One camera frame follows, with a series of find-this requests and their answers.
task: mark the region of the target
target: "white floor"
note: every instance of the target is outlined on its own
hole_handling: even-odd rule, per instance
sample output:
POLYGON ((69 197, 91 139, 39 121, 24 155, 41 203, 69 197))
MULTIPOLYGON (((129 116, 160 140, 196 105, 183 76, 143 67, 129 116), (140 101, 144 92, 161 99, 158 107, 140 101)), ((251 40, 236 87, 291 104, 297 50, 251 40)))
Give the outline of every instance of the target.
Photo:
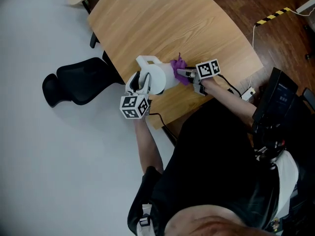
MULTIPOLYGON (((10 236, 131 235, 127 213, 142 172, 124 86, 92 102, 50 108, 42 82, 101 57, 83 7, 66 0, 0 0, 0 227, 10 236)), ((153 136, 166 165, 173 146, 153 136)))

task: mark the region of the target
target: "white jug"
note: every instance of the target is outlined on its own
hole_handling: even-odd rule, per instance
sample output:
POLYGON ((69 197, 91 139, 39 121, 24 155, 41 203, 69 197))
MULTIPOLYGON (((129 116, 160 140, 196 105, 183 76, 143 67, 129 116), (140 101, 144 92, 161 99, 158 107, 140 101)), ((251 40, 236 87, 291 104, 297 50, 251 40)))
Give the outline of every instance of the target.
POLYGON ((155 56, 138 56, 136 60, 141 67, 139 83, 144 82, 147 73, 151 76, 149 94, 161 94, 179 83, 179 80, 174 76, 174 70, 170 63, 162 63, 155 56))

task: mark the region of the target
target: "person's hand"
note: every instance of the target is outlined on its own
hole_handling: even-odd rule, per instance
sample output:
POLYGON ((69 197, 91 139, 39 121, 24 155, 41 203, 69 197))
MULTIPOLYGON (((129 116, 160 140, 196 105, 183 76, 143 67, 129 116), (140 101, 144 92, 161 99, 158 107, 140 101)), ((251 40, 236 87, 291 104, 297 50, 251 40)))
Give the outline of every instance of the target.
POLYGON ((217 86, 218 85, 218 83, 215 81, 215 79, 213 77, 207 78, 207 79, 203 79, 203 80, 201 80, 200 83, 207 89, 211 89, 212 86, 217 86))

